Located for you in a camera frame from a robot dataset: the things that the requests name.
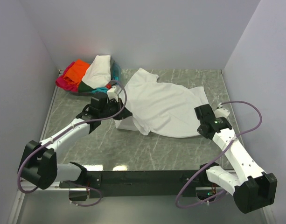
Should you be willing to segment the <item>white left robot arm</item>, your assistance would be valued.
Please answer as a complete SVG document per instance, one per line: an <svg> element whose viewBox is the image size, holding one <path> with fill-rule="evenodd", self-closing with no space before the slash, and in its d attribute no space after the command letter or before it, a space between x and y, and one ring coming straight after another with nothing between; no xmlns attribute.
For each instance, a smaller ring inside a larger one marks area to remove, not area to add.
<svg viewBox="0 0 286 224"><path fill-rule="evenodd" d="M18 168L17 185L20 191L25 192L21 179L29 181L37 189L47 189L54 182L71 182L77 188L94 186L84 166L75 162L58 164L59 155L74 142L92 133L103 120L123 120L131 115L120 98L92 98L64 129L41 142L32 140L25 146Z"/></svg>

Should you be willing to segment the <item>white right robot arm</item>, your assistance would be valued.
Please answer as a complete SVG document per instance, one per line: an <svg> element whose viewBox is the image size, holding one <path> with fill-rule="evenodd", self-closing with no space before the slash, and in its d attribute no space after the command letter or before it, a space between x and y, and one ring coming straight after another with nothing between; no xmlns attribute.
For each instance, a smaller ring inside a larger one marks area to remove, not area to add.
<svg viewBox="0 0 286 224"><path fill-rule="evenodd" d="M221 149L236 172L233 175L214 162L199 173L199 183L203 186L214 183L222 187L233 196L236 206L244 214L272 205L277 178L273 173L266 173L251 158L225 115L215 115L209 104L196 107L195 113L200 121L198 133Z"/></svg>

